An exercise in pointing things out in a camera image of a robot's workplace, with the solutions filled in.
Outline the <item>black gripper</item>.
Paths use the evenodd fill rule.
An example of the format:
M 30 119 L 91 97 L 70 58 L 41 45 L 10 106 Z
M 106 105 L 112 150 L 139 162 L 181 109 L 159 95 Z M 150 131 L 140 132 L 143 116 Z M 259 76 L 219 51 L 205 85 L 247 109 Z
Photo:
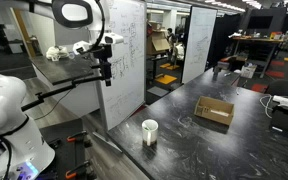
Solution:
M 103 77 L 105 79 L 105 85 L 111 86 L 111 64 L 108 62 L 108 59 L 112 57 L 112 48 L 110 45 L 103 45 L 97 47 L 93 51 L 93 55 L 96 59 L 99 60 L 99 63 L 103 66 Z

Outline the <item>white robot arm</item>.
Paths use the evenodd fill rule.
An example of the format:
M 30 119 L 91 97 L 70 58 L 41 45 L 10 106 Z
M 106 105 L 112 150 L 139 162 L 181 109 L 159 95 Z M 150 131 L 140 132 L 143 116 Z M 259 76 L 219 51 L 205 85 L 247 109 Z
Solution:
M 0 6 L 36 13 L 70 29 L 85 27 L 90 38 L 75 43 L 74 52 L 92 53 L 99 60 L 100 75 L 95 79 L 111 84 L 111 46 L 123 37 L 110 29 L 107 0 L 0 0 Z M 25 95 L 21 79 L 0 74 L 0 142 L 5 147 L 0 155 L 0 180 L 35 180 L 55 158 L 54 149 L 26 114 L 33 105 L 22 104 Z

